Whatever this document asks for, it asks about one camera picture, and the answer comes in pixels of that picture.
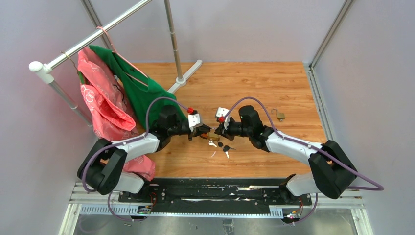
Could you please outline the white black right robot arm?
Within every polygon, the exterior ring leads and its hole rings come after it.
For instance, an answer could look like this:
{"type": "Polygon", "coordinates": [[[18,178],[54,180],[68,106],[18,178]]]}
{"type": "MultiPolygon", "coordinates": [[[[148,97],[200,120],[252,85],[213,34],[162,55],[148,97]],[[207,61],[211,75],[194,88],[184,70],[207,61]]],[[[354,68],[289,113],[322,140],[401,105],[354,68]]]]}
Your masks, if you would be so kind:
{"type": "Polygon", "coordinates": [[[356,179],[356,170],[342,148],[335,142],[309,142],[288,136],[262,123],[258,112],[251,105],[239,109],[240,121],[227,116],[228,110],[218,108],[219,126],[215,133],[232,141],[246,137],[260,150],[283,154],[310,167],[310,173],[288,176],[278,187],[279,197],[285,204],[292,204],[299,196],[322,193],[337,199],[356,179]]]}

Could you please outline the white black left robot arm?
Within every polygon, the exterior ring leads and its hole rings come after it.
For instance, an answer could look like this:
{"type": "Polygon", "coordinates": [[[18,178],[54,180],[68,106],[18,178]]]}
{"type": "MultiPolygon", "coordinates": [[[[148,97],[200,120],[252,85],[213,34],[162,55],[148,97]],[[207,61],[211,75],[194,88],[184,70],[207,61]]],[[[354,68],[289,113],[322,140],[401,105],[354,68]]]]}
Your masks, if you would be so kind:
{"type": "Polygon", "coordinates": [[[99,139],[80,165],[77,177],[89,190],[101,195],[123,191],[129,192],[136,201],[145,202],[150,196],[149,187],[145,186],[142,176],[123,171],[124,164],[135,157],[161,151],[172,136],[187,135],[191,140],[211,131],[197,111],[191,111],[185,119],[180,118],[179,111],[174,105],[165,105],[148,134],[124,141],[99,139]]]}

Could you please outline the black-headed key bunch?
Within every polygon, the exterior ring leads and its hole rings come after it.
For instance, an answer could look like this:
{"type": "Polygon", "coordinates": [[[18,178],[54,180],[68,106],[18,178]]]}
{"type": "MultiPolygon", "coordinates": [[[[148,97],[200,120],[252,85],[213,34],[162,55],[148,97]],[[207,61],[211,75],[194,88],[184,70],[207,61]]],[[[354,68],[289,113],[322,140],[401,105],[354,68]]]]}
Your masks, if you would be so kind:
{"type": "Polygon", "coordinates": [[[217,145],[222,149],[222,151],[225,153],[227,159],[230,158],[229,151],[235,150],[235,148],[230,147],[229,145],[224,145],[222,142],[218,142],[217,145]]]}

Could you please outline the large brass padlock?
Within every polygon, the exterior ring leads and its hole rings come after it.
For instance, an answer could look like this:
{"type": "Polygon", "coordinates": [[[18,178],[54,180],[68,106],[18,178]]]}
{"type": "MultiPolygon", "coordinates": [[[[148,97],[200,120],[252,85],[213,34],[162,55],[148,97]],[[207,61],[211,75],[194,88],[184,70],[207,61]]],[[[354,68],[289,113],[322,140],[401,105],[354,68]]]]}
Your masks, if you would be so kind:
{"type": "Polygon", "coordinates": [[[212,141],[220,141],[220,135],[215,134],[214,132],[207,133],[207,138],[212,141]]]}

